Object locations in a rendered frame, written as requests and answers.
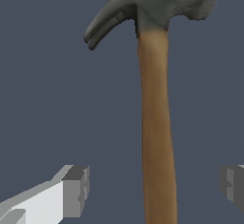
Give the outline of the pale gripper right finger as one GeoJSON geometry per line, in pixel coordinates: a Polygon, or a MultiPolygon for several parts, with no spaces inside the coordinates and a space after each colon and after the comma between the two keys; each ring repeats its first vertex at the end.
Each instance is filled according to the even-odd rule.
{"type": "Polygon", "coordinates": [[[228,165],[218,168],[218,188],[244,214],[244,165],[228,165]]]}

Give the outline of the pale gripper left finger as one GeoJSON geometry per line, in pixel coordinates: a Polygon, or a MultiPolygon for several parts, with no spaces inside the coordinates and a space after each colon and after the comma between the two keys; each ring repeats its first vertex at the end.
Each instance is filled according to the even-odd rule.
{"type": "Polygon", "coordinates": [[[0,224],[59,224],[80,217],[90,191],[90,167],[65,165],[50,181],[0,203],[0,224]]]}

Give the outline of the wooden handled claw hammer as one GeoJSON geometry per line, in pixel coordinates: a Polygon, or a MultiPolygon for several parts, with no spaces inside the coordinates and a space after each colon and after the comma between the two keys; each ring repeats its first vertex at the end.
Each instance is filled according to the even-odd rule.
{"type": "Polygon", "coordinates": [[[204,20],[217,0],[109,0],[83,35],[94,50],[116,26],[135,22],[142,91],[142,171],[146,224],[177,224],[168,96],[170,19],[204,20]]]}

